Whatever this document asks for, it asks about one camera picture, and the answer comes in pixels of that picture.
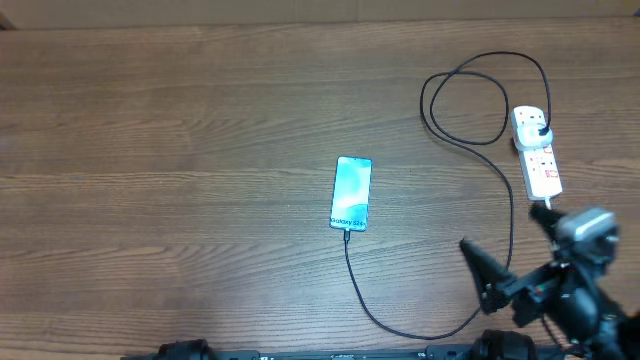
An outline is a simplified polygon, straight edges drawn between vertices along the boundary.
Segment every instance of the power plug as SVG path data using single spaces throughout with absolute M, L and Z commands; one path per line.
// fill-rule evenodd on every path
M 551 129 L 540 135 L 540 130 L 547 126 L 544 112 L 533 106 L 518 106 L 511 112 L 511 124 L 513 124 L 513 139 L 520 151 L 534 150 L 553 141 Z
M 550 199 L 562 192 L 562 183 L 551 129 L 546 135 L 539 134 L 546 126 L 544 113 L 533 106 L 518 106 L 511 113 L 511 123 L 529 200 L 544 200 L 550 207 Z

